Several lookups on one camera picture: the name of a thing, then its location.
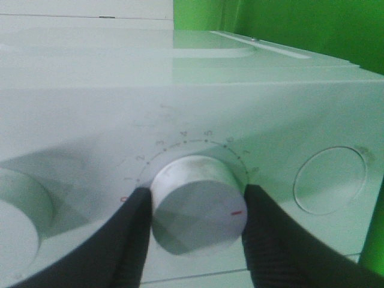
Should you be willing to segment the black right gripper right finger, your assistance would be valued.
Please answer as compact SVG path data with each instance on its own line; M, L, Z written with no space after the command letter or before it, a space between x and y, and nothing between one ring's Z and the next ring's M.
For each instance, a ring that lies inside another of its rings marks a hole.
M254 287L383 287L383 277L334 251L300 226L262 187L248 184L242 233Z

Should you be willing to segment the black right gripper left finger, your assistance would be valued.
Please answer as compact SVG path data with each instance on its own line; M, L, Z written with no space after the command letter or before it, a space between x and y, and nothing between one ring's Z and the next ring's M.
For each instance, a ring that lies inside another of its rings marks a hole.
M139 287L151 221L151 191L139 187L85 243L16 287Z

